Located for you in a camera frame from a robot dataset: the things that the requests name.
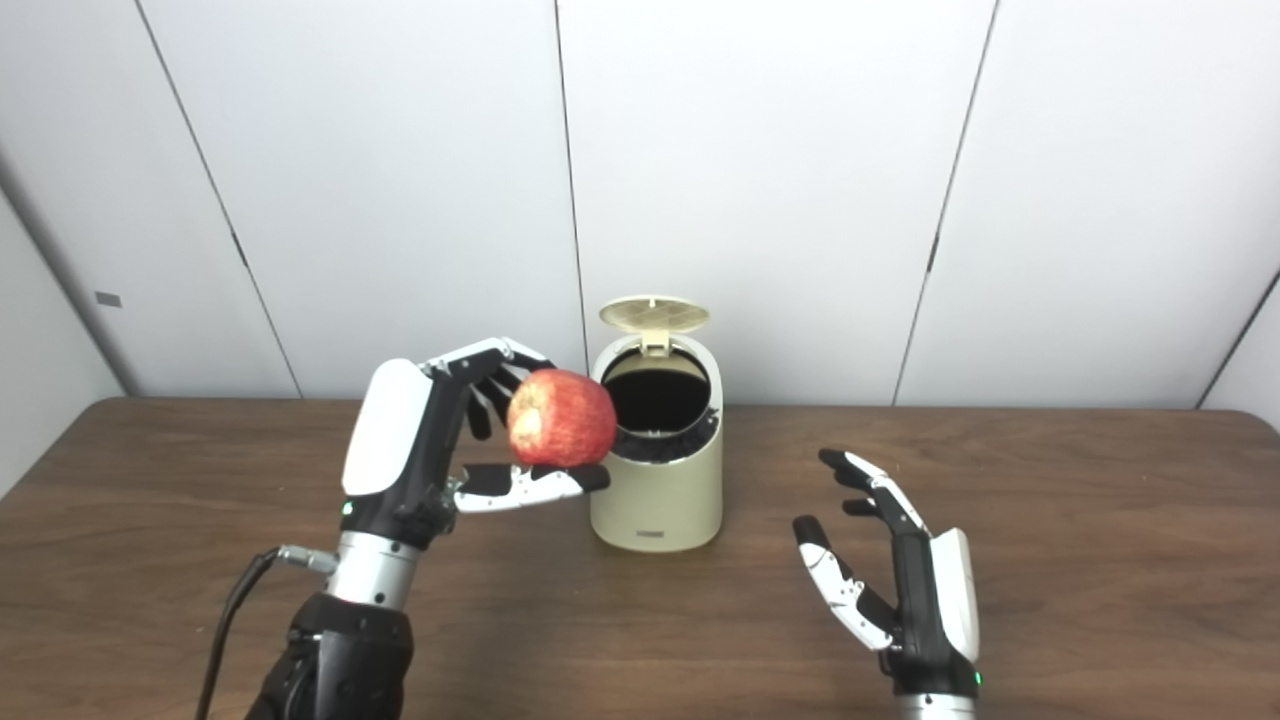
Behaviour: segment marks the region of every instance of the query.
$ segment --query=bitten apple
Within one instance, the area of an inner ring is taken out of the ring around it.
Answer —
[[[570,370],[530,373],[507,409],[511,450],[526,465],[599,462],[613,447],[617,425],[609,392]]]

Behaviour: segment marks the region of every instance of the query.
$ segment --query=black cable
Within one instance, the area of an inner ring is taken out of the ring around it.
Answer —
[[[273,547],[261,555],[255,555],[241,579],[236,582],[232,593],[227,596],[223,616],[218,620],[218,630],[214,632],[214,647],[209,650],[209,667],[205,670],[205,685],[200,689],[200,703],[196,705],[196,720],[209,717],[209,703],[214,700],[214,685],[218,684],[218,670],[223,665],[223,650],[227,648],[227,633],[232,628],[232,619],[236,618],[236,611],[244,603],[253,585],[271,569],[271,562],[279,553],[280,548]]]

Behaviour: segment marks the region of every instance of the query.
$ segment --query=cable connector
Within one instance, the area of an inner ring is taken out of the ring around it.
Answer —
[[[338,569],[337,555],[297,544],[282,544],[275,560],[294,568],[306,568],[321,575],[332,575]]]

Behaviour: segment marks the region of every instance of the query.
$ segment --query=white wall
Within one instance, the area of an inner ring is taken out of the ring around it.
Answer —
[[[888,404],[991,0],[566,0],[589,347],[662,293],[735,402]]]
[[[298,384],[512,336],[585,370],[549,0],[145,0]]]
[[[133,3],[0,3],[0,181],[133,389],[297,395]]]
[[[1280,430],[1280,293],[1258,310],[1203,407],[1243,410]]]
[[[1004,0],[906,405],[1192,407],[1280,266],[1280,4]]]
[[[0,495],[120,386],[0,195]]]

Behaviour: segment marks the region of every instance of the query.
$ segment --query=white robotic hand cover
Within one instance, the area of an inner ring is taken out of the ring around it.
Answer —
[[[933,553],[933,575],[938,588],[938,610],[942,629],[960,655],[978,661],[978,598],[974,592],[973,566],[969,561],[969,537],[952,528],[929,542]]]
[[[375,495],[396,483],[413,451],[430,396],[431,379],[412,361],[396,359],[379,365],[347,447],[342,470],[347,495]]]

